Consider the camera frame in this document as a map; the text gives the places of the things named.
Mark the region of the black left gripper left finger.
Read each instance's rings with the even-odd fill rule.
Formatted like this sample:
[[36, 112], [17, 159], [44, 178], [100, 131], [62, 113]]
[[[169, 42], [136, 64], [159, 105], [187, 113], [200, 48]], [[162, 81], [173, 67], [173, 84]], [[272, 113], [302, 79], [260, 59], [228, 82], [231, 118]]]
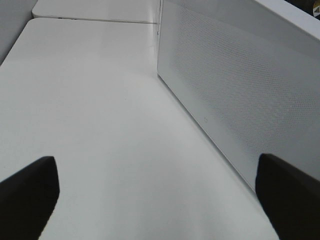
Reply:
[[0, 238], [37, 240], [60, 195], [56, 160], [44, 156], [0, 183]]

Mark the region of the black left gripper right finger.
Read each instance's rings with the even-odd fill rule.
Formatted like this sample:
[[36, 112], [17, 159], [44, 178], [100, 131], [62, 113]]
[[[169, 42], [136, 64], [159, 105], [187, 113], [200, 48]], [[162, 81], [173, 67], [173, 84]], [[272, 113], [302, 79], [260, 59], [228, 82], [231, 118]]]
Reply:
[[320, 238], [320, 182], [281, 158], [262, 153], [255, 193], [281, 240]]

